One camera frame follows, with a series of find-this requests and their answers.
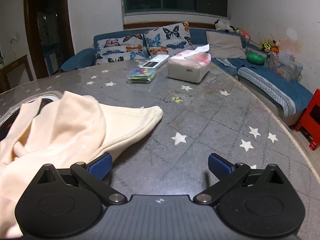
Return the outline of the white remote control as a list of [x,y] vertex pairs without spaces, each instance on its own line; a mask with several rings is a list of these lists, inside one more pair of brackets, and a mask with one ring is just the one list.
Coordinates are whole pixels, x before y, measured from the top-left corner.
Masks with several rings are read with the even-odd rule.
[[169,55],[156,55],[151,58],[148,62],[141,65],[141,68],[157,69],[165,64],[170,56]]

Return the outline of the clear box of coloured items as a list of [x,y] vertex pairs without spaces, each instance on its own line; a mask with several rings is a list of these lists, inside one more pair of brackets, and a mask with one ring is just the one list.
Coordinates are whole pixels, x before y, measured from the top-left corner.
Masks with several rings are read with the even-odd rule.
[[151,68],[134,68],[127,74],[129,83],[151,83],[157,71]]

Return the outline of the clear plastic storage box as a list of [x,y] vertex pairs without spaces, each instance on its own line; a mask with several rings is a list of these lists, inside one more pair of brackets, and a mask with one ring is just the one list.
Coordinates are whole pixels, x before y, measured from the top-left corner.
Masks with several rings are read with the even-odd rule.
[[279,53],[270,53],[268,68],[287,81],[297,82],[303,65],[296,61],[291,54],[280,51]]

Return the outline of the butterfly pillow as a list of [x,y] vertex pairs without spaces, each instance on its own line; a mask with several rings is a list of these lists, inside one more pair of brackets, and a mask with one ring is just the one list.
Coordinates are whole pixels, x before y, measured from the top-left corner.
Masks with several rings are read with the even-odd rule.
[[150,57],[144,45],[143,34],[111,37],[96,43],[95,64],[114,63],[129,60],[145,60]]
[[150,55],[174,56],[185,50],[193,50],[189,30],[189,23],[181,22],[146,31],[144,38]]

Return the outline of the round induction hotplate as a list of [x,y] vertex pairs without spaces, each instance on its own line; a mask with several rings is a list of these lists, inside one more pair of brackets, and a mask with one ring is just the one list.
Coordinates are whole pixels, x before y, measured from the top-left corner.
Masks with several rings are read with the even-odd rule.
[[38,113],[40,112],[43,107],[53,101],[57,101],[62,98],[62,93],[58,92],[56,90],[48,91],[45,93],[36,94],[33,96],[30,96],[21,102],[17,103],[16,105],[10,107],[8,111],[1,116],[1,140],[3,140],[9,133],[9,130],[14,123],[15,119],[17,118],[21,105],[23,103],[31,103],[35,101],[36,99],[41,99],[40,108],[38,110]]

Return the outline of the yellow orange toy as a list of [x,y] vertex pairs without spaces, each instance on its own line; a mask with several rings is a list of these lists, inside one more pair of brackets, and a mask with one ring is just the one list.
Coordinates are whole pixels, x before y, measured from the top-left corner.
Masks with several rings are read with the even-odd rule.
[[260,43],[259,50],[266,53],[279,53],[279,42],[275,40],[268,40],[267,42]]

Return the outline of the left butterfly pillow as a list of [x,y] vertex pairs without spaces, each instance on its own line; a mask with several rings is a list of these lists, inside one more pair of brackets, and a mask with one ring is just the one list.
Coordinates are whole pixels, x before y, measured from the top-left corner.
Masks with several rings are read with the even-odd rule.
[[129,60],[145,60],[150,57],[144,45],[143,34],[111,37],[96,43],[95,64],[114,63]]

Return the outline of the red plastic stool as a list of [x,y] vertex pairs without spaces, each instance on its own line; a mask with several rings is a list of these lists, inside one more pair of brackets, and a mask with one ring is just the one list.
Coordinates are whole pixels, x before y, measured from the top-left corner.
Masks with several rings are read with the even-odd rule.
[[319,89],[316,89],[308,107],[301,115],[298,123],[295,126],[295,130],[298,132],[301,128],[305,129],[307,133],[312,137],[310,142],[310,149],[316,150],[319,146]]

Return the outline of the wooden side table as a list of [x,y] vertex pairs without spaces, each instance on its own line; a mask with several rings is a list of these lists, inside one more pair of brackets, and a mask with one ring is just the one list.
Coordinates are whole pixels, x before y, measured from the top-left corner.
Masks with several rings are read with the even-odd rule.
[[27,55],[24,55],[1,68],[1,93],[33,80]]

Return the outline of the right butterfly pillow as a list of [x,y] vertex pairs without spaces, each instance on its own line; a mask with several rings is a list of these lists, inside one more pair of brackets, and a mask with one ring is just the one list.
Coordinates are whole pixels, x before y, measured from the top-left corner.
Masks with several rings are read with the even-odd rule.
[[193,50],[189,30],[189,23],[181,22],[146,31],[144,38],[150,55],[174,56],[185,50]]

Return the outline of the white tissue box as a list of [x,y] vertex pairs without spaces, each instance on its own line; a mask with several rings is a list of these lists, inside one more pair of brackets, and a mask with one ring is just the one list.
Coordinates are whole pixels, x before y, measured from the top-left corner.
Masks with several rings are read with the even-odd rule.
[[168,77],[191,83],[200,83],[209,72],[212,62],[209,44],[194,50],[185,50],[168,59]]

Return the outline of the blue corner sofa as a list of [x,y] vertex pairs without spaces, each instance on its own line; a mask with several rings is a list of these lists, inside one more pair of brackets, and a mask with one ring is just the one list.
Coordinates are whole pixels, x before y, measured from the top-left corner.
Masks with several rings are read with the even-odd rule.
[[[131,29],[96,35],[93,38],[93,48],[78,52],[75,56],[68,59],[60,70],[68,72],[95,65],[95,52],[98,49],[98,41],[110,38],[119,39],[136,33],[142,35],[149,31],[150,29]],[[311,92],[301,84],[287,81],[266,67],[251,64],[246,60],[230,59],[230,66],[216,59],[212,59],[212,62],[229,75],[237,76],[240,81],[243,81],[274,103],[278,109],[279,116],[287,126],[294,126],[296,124],[312,98]]]

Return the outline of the dark wooden doorway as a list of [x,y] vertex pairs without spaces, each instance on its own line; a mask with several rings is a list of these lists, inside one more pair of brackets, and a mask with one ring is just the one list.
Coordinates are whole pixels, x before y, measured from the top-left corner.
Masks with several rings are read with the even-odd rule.
[[37,79],[74,56],[67,0],[23,0],[25,32]]

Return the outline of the grey cushion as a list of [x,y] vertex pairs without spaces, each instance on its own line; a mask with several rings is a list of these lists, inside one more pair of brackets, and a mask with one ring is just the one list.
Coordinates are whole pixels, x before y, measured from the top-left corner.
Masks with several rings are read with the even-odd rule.
[[246,59],[239,36],[219,31],[207,31],[206,38],[212,58]]

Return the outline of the cream sweatshirt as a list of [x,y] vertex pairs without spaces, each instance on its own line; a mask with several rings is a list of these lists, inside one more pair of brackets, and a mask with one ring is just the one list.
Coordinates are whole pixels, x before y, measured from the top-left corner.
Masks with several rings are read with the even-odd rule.
[[158,106],[109,106],[71,92],[46,106],[40,99],[24,103],[1,141],[1,237],[21,236],[14,210],[42,165],[68,168],[105,152],[116,159],[150,133],[162,116]]

